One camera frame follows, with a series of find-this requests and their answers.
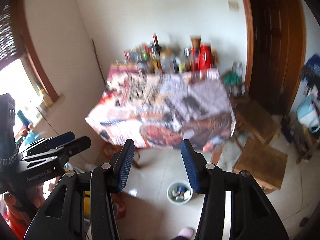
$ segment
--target silver pivot bolt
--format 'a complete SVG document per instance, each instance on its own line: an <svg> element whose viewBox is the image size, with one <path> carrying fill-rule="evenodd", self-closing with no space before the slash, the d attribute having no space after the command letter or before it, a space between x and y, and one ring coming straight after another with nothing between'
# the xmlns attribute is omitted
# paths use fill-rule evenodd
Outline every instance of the silver pivot bolt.
<svg viewBox="0 0 320 240"><path fill-rule="evenodd" d="M207 164L205 165L205 167L206 167L207 169L209 169L209 170L212 170L212 169L214 169L214 164L213 164L213 163L207 163Z"/></svg>
<svg viewBox="0 0 320 240"><path fill-rule="evenodd" d="M67 177L72 177L76 172L74 170L70 170L66 172Z"/></svg>
<svg viewBox="0 0 320 240"><path fill-rule="evenodd" d="M241 171L241 175L244 177L249 177L250 176L250 172L249 171Z"/></svg>
<svg viewBox="0 0 320 240"><path fill-rule="evenodd" d="M104 170L110 169L111 168L111 164L110 163L103 163L101 165L101 168L103 168Z"/></svg>

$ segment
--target floor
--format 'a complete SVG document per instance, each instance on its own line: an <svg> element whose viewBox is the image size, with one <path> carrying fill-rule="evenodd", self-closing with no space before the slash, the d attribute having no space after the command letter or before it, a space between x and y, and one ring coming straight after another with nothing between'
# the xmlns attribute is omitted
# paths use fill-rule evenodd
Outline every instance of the floor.
<svg viewBox="0 0 320 240"><path fill-rule="evenodd" d="M246 137L240 142L245 144ZM268 195L292 239L301 230L299 223L303 217L309 217L320 201L320 152L311 160L296 164L296 151L283 135L270 143L288 154L287 167L281 190ZM219 160L218 166L231 171L240 155L239 148L228 142ZM210 155L204 155L207 161ZM173 205L166 197L167 187L174 181L188 181L180 151L148 149L141 151L140 170L132 168L129 174L123 199L127 214L117 221L122 240L169 240L183 227L197 228L203 204L203 195L194 195L185 205ZM230 228L230 194L226 198L226 215L223 239L228 239Z"/></svg>

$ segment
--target light switch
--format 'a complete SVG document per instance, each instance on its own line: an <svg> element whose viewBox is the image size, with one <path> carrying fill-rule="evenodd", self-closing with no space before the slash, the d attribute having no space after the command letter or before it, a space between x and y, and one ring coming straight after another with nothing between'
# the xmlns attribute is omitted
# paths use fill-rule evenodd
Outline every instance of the light switch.
<svg viewBox="0 0 320 240"><path fill-rule="evenodd" d="M228 0L229 11L238 12L239 11L239 3L234 0Z"/></svg>

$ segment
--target black robotic device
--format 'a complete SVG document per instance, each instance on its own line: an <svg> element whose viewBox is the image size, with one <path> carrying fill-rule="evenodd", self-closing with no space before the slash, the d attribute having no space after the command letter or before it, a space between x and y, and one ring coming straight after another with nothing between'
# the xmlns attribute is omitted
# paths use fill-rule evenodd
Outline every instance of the black robotic device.
<svg viewBox="0 0 320 240"><path fill-rule="evenodd" d="M42 139L18 152L18 147L12 143L14 101L10 96L0 96L0 111L1 192L8 190L15 194L22 205L21 210L33 218L24 239L85 239L84 191L90 190L92 239L119 240L111 193L121 192L126 185L134 142L127 139L121 152L93 171L65 173L36 212L26 200L26 190L62 175L63 165L71 156L90 147L91 141L88 137L74 140L74 134L70 132ZM239 174L222 171L207 163L202 154L194 152L189 140L181 144L181 154L191 187L197 194L205 194L196 240L222 239L225 191L232 192L230 239L289 239L272 204L248 171ZM2 216L0 238L17 240Z"/></svg>

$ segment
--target door frame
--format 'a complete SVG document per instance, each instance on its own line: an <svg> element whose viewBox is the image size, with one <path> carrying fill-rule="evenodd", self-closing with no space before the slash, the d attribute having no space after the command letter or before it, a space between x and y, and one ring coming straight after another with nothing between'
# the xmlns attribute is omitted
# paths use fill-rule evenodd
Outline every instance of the door frame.
<svg viewBox="0 0 320 240"><path fill-rule="evenodd" d="M249 89L250 87L250 81L251 81L251 74L252 74L252 68L253 68L253 52L254 52L254 29L253 29L253 16L252 16L252 8L251 8L251 3L250 0L243 0L244 4L244 13L245 13L245 18L246 18L246 25L247 25L247 65L246 65L246 72L245 72L245 81L244 84ZM299 70L302 69L304 62L305 62L305 55L306 55L306 23L305 23L305 16L302 8L302 3L301 0L291 0L289 3L292 6L296 6L299 8L299 14L301 17L301 30L302 30L302 37L301 37L301 48L302 48L302 53L301 57L295 62L291 62L294 64L295 68L299 68ZM289 21L289 29L290 26L296 25L295 16L294 12L292 10L288 10L288 21ZM294 47L292 43L289 43L289 53L288 55L293 55L295 49L292 48ZM291 85L294 85L294 89L292 90L292 95L290 98L290 103L288 105L288 108L286 110L286 113L288 113L292 107L293 101L296 97L298 87L300 84L300 79L299 76L297 76L296 81L291 80Z"/></svg>

